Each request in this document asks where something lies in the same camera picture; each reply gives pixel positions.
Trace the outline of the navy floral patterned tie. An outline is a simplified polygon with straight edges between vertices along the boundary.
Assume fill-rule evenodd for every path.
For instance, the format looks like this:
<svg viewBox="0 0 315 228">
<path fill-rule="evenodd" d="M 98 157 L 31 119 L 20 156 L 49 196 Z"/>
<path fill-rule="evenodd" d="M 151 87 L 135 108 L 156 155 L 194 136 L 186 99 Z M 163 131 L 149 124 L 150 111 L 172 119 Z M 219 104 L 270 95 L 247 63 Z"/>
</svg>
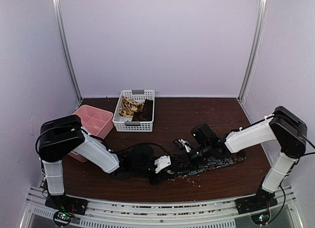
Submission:
<svg viewBox="0 0 315 228">
<path fill-rule="evenodd" d="M 165 171 L 163 171 L 163 178 L 171 180 L 181 177 L 194 176 L 202 172 L 232 166 L 243 162 L 245 159 L 246 152 L 241 151 L 223 159 L 217 159 L 210 156 L 199 163 L 192 163 L 188 159 L 185 159 L 181 163 L 174 161 L 171 166 L 167 167 Z"/>
</svg>

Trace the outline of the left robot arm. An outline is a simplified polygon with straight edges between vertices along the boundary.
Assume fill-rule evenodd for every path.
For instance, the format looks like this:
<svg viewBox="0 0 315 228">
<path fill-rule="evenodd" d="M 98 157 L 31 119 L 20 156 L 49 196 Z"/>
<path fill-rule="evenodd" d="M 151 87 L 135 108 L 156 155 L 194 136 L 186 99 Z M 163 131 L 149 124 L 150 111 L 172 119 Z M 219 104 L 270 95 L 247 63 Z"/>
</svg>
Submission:
<svg viewBox="0 0 315 228">
<path fill-rule="evenodd" d="M 155 184 L 162 171 L 172 165 L 172 158 L 171 155 L 155 157 L 153 146 L 140 143 L 116 153 L 103 139 L 90 134 L 79 116 L 69 115 L 42 124 L 35 151 L 44 170 L 48 197 L 60 210 L 67 210 L 71 200 L 65 193 L 62 160 L 70 152 L 85 157 L 113 177 L 144 176 Z"/>
</svg>

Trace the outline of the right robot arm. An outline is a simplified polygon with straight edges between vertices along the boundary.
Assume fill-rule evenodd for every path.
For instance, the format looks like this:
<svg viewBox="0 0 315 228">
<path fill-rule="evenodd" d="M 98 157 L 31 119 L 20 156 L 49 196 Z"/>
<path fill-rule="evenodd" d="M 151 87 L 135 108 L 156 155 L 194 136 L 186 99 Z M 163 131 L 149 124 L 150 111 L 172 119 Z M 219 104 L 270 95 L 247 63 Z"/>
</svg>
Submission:
<svg viewBox="0 0 315 228">
<path fill-rule="evenodd" d="M 300 118 L 285 107 L 278 106 L 264 119 L 221 137 L 207 124 L 197 125 L 190 132 L 199 145 L 197 149 L 183 139 L 174 142 L 185 151 L 190 163 L 198 165 L 208 157 L 225 159 L 254 145 L 277 141 L 281 150 L 252 198 L 253 206 L 262 209 L 271 201 L 272 195 L 296 162 L 305 155 L 306 145 L 311 143 L 307 132 L 307 125 Z"/>
</svg>

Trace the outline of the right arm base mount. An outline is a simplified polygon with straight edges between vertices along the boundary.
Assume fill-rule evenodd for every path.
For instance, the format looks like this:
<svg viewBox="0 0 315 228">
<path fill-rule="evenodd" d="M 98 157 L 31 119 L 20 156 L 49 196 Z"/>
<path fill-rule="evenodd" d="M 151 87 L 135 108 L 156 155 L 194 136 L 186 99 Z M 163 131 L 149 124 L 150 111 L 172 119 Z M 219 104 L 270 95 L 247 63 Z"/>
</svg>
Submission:
<svg viewBox="0 0 315 228">
<path fill-rule="evenodd" d="M 252 213 L 278 204 L 275 194 L 255 194 L 235 200 L 238 214 Z"/>
</svg>

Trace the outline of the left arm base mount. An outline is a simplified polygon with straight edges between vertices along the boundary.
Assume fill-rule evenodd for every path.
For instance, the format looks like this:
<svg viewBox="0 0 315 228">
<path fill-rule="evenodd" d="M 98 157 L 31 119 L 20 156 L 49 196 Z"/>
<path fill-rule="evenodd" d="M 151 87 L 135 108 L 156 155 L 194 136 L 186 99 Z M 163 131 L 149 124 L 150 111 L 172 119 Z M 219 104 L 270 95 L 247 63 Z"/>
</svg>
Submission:
<svg viewBox="0 0 315 228">
<path fill-rule="evenodd" d="M 45 206 L 74 215 L 85 215 L 88 201 L 82 198 L 67 195 L 50 195 L 45 201 Z"/>
</svg>

